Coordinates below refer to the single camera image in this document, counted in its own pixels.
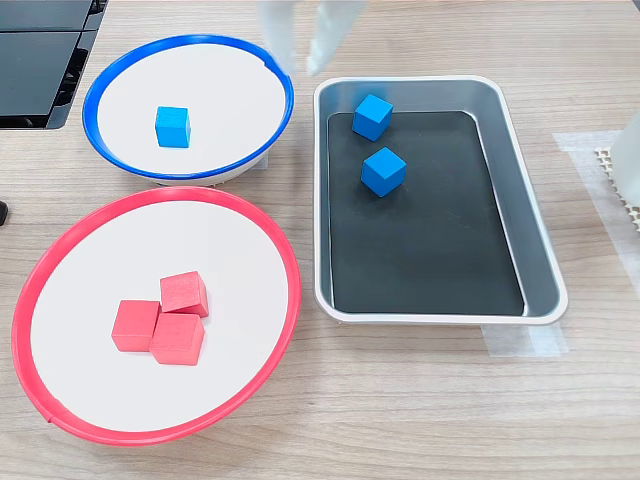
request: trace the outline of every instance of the cube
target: cube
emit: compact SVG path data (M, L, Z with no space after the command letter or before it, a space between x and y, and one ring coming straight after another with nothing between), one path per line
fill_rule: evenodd
M399 186L407 172L407 164L387 147L373 154L362 165L362 182L384 197Z
M160 302L122 300L111 338L121 352L148 352L156 328Z
M353 116L353 131L375 142L391 123L392 112L389 102L367 95Z
M160 280L163 313L195 313L209 316L207 289L198 272L181 273Z
M187 148L191 138L189 111L186 108L158 107L156 136L161 147Z
M158 363L197 365L204 326L196 314L161 313L149 351Z

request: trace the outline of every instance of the black object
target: black object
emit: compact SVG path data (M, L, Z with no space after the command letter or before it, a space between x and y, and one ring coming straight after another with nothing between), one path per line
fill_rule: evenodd
M0 128L64 125L106 0L0 0Z
M373 143L329 118L335 307L348 313L522 315L524 302L475 121L462 112L394 113ZM379 198L362 162L389 147L404 183Z
M0 202L0 226L4 225L4 221L7 219L9 213L9 207L4 202Z

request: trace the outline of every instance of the white container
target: white container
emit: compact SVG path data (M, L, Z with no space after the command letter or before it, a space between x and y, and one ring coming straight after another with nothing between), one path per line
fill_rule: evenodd
M214 185L262 160L293 112L291 78L264 49L231 37L182 35L116 60L91 86L83 122L114 165L164 185ZM159 106L189 110L188 148L160 147Z

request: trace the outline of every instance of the wood grain surface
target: wood grain surface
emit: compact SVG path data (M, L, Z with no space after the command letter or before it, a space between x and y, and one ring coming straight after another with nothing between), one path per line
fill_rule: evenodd
M315 2L297 7L300 54L314 12ZM72 224L154 187L90 146L86 91L128 50L203 32L262 43L253 3L111 2L67 125L0 131L0 199L11 208L0 228L0 479L639 479L640 303L552 137L621 129L640 110L630 1L370 2L327 71L297 76L269 168L222 187L273 216L302 269L299 327L264 388L198 435L142 449L94 445L44 421L13 368L20 289ZM339 326L315 304L313 90L341 75L441 74L504 89L569 288L562 358L492 358L479 328Z

